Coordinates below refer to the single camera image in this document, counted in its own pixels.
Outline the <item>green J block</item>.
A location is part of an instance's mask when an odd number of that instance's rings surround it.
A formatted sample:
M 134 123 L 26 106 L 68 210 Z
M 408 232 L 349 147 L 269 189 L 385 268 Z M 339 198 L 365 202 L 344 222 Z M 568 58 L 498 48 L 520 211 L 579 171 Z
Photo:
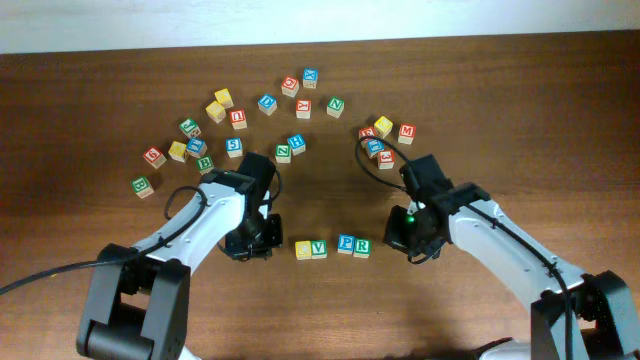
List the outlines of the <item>green J block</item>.
M 191 118 L 187 118 L 179 124 L 181 132 L 189 139 L 198 138 L 201 135 L 199 125 Z

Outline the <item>blue L block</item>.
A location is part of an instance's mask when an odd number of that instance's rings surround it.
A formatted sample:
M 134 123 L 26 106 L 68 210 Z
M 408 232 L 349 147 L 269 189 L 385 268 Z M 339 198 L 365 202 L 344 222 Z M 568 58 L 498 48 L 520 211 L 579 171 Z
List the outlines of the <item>blue L block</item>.
M 207 151 L 207 145 L 202 139 L 191 138 L 187 143 L 186 150 L 190 156 L 202 158 Z

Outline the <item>blue D block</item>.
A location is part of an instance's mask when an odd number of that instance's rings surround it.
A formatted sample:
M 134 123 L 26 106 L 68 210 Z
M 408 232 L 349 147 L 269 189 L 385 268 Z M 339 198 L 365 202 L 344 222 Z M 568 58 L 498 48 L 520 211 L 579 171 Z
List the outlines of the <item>blue D block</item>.
M 264 94 L 258 101 L 258 107 L 261 112 L 271 116 L 277 109 L 277 100 L 270 94 Z

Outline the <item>green B block left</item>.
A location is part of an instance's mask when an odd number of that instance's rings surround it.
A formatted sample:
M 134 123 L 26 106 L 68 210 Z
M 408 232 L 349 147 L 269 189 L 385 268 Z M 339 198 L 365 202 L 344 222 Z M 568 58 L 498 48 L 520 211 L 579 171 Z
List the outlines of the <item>green B block left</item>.
M 134 179 L 131 182 L 134 193 L 141 199 L 154 193 L 154 188 L 145 176 Z

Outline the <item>yellow block lower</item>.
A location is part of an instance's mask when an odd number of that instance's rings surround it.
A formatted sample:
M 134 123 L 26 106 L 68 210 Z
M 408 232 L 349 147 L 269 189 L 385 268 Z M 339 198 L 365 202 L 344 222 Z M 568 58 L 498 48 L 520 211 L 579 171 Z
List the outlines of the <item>yellow block lower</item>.
M 213 101 L 207 105 L 205 111 L 208 117 L 217 124 L 222 122 L 226 117 L 226 110 L 218 101 Z

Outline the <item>red Y block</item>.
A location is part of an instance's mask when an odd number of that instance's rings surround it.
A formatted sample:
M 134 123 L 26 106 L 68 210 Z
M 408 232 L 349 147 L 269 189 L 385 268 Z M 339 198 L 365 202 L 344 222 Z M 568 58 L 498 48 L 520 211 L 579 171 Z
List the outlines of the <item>red Y block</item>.
M 312 111 L 312 101 L 308 99 L 298 99 L 296 101 L 296 117 L 298 119 L 310 119 Z

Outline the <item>yellow C block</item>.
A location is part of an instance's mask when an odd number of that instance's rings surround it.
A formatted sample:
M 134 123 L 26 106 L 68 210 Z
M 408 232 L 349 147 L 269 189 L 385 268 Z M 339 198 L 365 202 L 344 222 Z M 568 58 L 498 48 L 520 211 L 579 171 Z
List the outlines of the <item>yellow C block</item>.
M 297 260 L 308 260 L 312 258 L 312 246 L 309 240 L 297 241 L 295 243 L 295 255 Z

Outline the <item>red E block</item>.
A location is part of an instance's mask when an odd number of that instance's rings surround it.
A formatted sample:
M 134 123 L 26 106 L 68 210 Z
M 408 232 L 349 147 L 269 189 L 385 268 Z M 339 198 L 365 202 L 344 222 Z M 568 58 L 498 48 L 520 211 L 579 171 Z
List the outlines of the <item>red E block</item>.
M 376 134 L 375 134 L 375 130 L 374 130 L 374 128 L 373 128 L 372 126 L 365 127 L 365 128 L 361 128 L 361 129 L 358 131 L 358 138 L 359 138 L 359 139 L 361 139 L 361 138 L 363 138 L 363 137 L 365 137 L 365 138 L 366 138 L 366 137 L 369 137 L 369 136 L 373 136 L 373 137 L 375 137 L 375 136 L 376 136 Z M 366 144 L 367 144 L 369 141 L 370 141 L 370 139 L 369 139 L 369 138 L 366 138 L 365 140 L 362 140 L 362 141 L 360 142 L 360 144 L 361 144 L 361 146 L 362 146 L 362 147 L 365 147 L 365 146 L 366 146 Z

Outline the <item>red M block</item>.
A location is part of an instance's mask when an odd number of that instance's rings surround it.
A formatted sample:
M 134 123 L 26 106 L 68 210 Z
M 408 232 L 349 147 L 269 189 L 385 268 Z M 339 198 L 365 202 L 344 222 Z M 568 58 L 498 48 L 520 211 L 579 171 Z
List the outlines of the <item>red M block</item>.
M 400 144 L 411 145 L 416 135 L 416 127 L 411 124 L 401 124 L 398 132 L 398 142 Z

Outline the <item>blue P block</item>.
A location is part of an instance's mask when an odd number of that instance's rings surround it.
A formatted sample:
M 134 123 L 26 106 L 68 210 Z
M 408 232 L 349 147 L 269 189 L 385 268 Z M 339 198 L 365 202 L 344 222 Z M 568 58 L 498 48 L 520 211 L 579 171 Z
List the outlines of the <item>blue P block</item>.
M 337 252 L 352 255 L 354 253 L 356 238 L 348 234 L 340 234 L 338 238 Z

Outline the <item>green V block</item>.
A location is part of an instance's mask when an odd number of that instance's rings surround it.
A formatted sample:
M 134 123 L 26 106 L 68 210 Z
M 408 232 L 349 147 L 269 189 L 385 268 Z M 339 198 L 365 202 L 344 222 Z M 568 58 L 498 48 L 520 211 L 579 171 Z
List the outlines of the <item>green V block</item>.
M 327 243 L 325 240 L 311 241 L 311 258 L 323 259 L 327 257 Z

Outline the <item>yellow block upper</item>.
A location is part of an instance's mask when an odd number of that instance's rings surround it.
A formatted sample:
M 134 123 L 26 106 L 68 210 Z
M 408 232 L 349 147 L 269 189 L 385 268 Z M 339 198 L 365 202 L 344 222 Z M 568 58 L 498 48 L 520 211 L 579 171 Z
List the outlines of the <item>yellow block upper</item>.
M 227 88 L 220 89 L 214 92 L 214 97 L 216 101 L 225 109 L 232 108 L 234 106 L 234 102 L 230 91 Z

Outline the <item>blue X block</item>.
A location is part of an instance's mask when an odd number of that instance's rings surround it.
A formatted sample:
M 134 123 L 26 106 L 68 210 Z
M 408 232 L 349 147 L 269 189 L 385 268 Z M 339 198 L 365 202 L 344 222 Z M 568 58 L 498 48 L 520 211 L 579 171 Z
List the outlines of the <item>blue X block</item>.
M 317 69 L 305 68 L 303 70 L 303 76 L 302 76 L 303 87 L 316 89 L 318 84 L 318 75 L 319 75 L 319 72 Z

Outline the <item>yellow block left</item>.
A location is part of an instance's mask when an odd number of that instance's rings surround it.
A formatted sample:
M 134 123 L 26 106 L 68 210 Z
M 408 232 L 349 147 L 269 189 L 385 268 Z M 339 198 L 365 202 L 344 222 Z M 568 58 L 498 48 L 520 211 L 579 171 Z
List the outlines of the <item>yellow block left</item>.
M 172 142 L 168 153 L 173 160 L 176 160 L 182 163 L 185 163 L 187 158 L 189 157 L 189 153 L 187 151 L 187 145 L 179 141 Z

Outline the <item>green R block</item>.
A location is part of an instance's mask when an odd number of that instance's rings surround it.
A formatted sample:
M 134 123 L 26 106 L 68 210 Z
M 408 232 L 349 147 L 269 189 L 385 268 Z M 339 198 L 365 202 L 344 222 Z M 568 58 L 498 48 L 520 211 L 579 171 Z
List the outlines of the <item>green R block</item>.
M 357 258 L 369 258 L 371 255 L 371 241 L 357 238 L 354 242 L 353 256 Z

